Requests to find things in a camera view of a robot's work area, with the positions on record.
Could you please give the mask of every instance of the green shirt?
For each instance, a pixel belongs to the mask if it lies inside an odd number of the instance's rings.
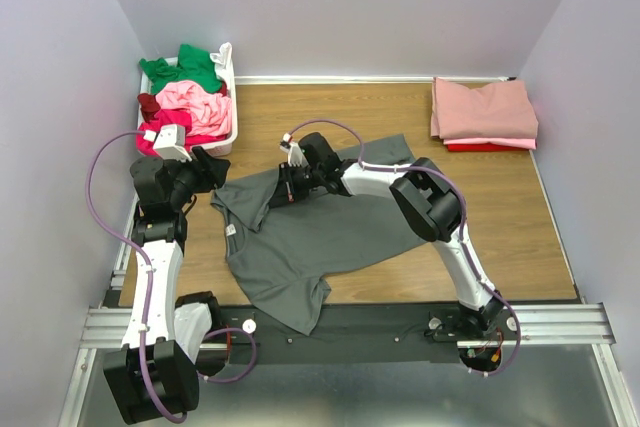
[[[153,95],[164,89],[169,82],[181,80],[193,80],[210,94],[215,94],[222,87],[209,52],[189,44],[180,46],[177,65],[169,65],[164,59],[140,59],[140,67],[151,81]]]

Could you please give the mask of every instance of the folded red cloth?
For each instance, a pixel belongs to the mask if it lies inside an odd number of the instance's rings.
[[[143,122],[140,124],[138,130],[152,130],[154,132],[160,132],[160,128],[163,125],[168,124],[184,126],[187,133],[184,140],[184,148],[187,149],[187,151],[191,151],[191,147],[194,145],[208,144],[209,142],[216,142],[226,138],[224,135],[217,137],[212,135],[189,135],[189,132],[191,132],[191,115],[189,112],[179,110],[160,109],[156,112],[153,120],[150,122]],[[153,142],[145,140],[142,135],[136,136],[136,146],[138,147],[138,150],[145,155],[158,155],[153,150]]]
[[[496,144],[447,144],[449,152],[504,152],[511,150],[527,150],[511,145]]]
[[[156,96],[151,94],[138,95],[138,102],[140,102],[140,113],[145,122],[151,122],[156,115],[156,112],[160,110],[160,104],[156,101]]]

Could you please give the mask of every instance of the gray t-shirt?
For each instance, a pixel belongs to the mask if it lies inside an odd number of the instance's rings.
[[[358,151],[338,155],[356,158]],[[365,160],[393,165],[413,156],[404,136],[395,135],[367,143]],[[212,204],[224,215],[227,263],[240,288],[255,307],[303,334],[311,333],[331,292],[324,275],[358,270],[424,243],[391,199],[320,188],[306,200],[269,209],[277,181],[274,169],[227,182]]]

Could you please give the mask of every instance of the folded pink shirt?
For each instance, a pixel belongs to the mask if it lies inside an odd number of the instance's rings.
[[[231,132],[231,99],[209,94],[192,80],[169,82],[156,94],[163,109],[188,111],[192,135],[224,136]]]
[[[537,133],[538,121],[523,81],[494,82],[470,89],[435,79],[432,137],[456,141],[482,138],[495,143],[494,139],[533,140]]]

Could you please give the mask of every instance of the screw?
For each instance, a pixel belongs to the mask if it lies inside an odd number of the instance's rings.
[[[256,331],[256,322],[253,319],[247,319],[242,323],[242,330],[247,334],[253,334]]]
[[[513,332],[516,331],[516,320],[513,317],[507,319],[507,327]]]
[[[438,327],[440,327],[440,325],[442,325],[442,321],[440,321],[440,319],[437,317],[432,317],[429,321],[430,330],[436,330]]]

